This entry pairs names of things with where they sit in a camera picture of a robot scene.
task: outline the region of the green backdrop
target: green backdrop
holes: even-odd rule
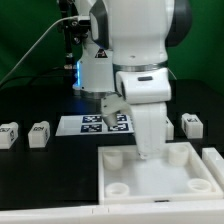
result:
[[[178,79],[198,79],[224,94],[224,1],[190,0],[193,27],[183,43],[168,49],[169,67]],[[56,0],[0,1],[0,78],[56,20]],[[80,49],[74,49],[78,58]],[[64,65],[63,35],[56,29],[32,52],[14,76],[35,75]],[[13,84],[25,84],[16,81]]]

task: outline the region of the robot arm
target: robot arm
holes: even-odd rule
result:
[[[188,15],[187,0],[98,0],[90,10],[93,40],[113,50],[118,95],[102,100],[103,116],[113,126],[117,111],[131,114],[143,159],[165,144],[165,101],[171,98],[165,43],[172,23],[177,24],[180,2]]]

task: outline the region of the black table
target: black table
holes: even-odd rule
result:
[[[199,81],[171,82],[168,117],[174,142],[189,141],[181,115],[197,114],[204,138],[190,142],[224,152],[224,97]],[[19,138],[0,150],[0,210],[98,204],[98,146],[135,144],[132,134],[55,137],[62,115],[99,114],[100,101],[71,95],[63,86],[11,87],[0,91],[0,124],[17,122]],[[48,121],[51,137],[45,149],[29,149],[33,123]]]

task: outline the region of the white plastic tray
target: white plastic tray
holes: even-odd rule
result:
[[[168,161],[171,146],[186,146],[189,158],[184,166],[173,166]],[[121,150],[123,165],[118,170],[104,167],[104,152]],[[192,192],[189,181],[200,178],[211,184],[211,191]],[[115,192],[106,196],[107,187],[113,183],[124,184],[129,192]],[[99,148],[99,201],[100,204],[133,204],[162,201],[189,201],[221,199],[223,191],[210,174],[190,143],[170,143],[148,160],[141,160],[136,146]]]

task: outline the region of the white cylinder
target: white cylinder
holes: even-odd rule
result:
[[[173,145],[169,148],[168,160],[172,166],[185,166],[189,159],[189,149],[185,145]]]
[[[187,183],[188,191],[191,193],[207,193],[212,191],[212,185],[210,182],[204,179],[191,179]]]
[[[123,183],[109,184],[105,189],[106,197],[117,198],[126,197],[130,194],[128,185]]]
[[[108,150],[103,152],[103,163],[107,170],[119,170],[123,166],[123,153],[122,151]]]

